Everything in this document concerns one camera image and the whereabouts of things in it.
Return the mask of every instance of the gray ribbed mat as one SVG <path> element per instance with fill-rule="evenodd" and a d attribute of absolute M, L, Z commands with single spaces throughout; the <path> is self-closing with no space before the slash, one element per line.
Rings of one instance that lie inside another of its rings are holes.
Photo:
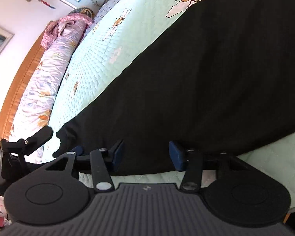
<path fill-rule="evenodd" d="M 98 194 L 86 210 L 62 224 L 33 227 L 12 224 L 0 236 L 283 236 L 284 225 L 251 229 L 221 221 L 197 195 L 177 190 L 175 184 L 120 184 Z"/>

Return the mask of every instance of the wooden headboard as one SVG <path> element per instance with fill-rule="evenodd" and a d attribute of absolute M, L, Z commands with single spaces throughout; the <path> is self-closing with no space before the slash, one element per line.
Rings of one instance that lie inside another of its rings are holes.
<path fill-rule="evenodd" d="M 45 52 L 45 49 L 41 47 L 44 32 L 39 36 L 25 57 L 6 95 L 0 112 L 0 140 L 9 140 L 14 116 L 22 95 Z"/>

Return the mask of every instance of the bed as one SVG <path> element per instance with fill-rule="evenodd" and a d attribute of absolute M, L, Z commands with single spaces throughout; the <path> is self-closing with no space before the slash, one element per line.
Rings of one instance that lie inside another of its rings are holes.
<path fill-rule="evenodd" d="M 87 29 L 84 40 L 71 58 L 57 93 L 49 126 L 55 132 L 58 131 L 65 122 L 96 99 L 192 3 L 183 0 L 110 0 L 99 11 L 94 24 Z M 6 97 L 0 114 L 0 139 L 9 136 L 13 111 L 18 106 L 22 88 L 30 78 L 31 70 L 27 66 L 31 60 L 34 61 L 35 56 L 39 56 L 39 43 L 38 39 L 24 60 L 24 65 L 20 67 Z M 26 80 L 22 78 L 24 75 L 28 75 Z M 59 139 L 54 136 L 44 146 L 42 162 L 51 161 L 52 153 L 58 147 Z M 291 206 L 295 207 L 295 133 L 240 158 L 281 182 L 289 190 Z M 117 176 L 113 177 L 113 181 L 115 184 L 174 182 L 179 185 L 182 177 L 183 172 L 172 171 L 157 175 Z M 214 180 L 210 173 L 205 173 L 204 177 L 204 184 Z M 89 175 L 81 174 L 80 180 L 92 186 Z"/>

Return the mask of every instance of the bed sheet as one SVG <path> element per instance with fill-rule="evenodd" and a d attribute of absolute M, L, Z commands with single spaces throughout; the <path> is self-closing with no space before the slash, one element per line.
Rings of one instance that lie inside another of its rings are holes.
<path fill-rule="evenodd" d="M 121 0 L 117 3 L 96 23 L 73 54 L 51 114 L 49 125 L 53 130 L 58 131 L 96 99 L 137 55 L 194 3 L 195 0 Z M 54 136 L 45 145 L 44 162 L 53 159 L 52 153 L 59 144 Z M 285 185 L 295 206 L 295 134 L 241 158 Z M 122 177 L 122 181 L 144 182 L 145 178 L 146 183 L 169 183 L 176 180 L 175 177 L 181 176 L 171 172 Z M 88 176 L 80 177 L 87 183 L 86 178 L 89 181 Z"/>

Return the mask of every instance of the black cloth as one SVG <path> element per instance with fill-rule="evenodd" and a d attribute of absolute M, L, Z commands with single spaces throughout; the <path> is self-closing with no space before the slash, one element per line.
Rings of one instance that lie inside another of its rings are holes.
<path fill-rule="evenodd" d="M 170 140 L 243 154 L 293 132 L 295 0 L 203 0 L 60 129 L 54 157 L 124 139 L 119 175 L 159 173 Z"/>

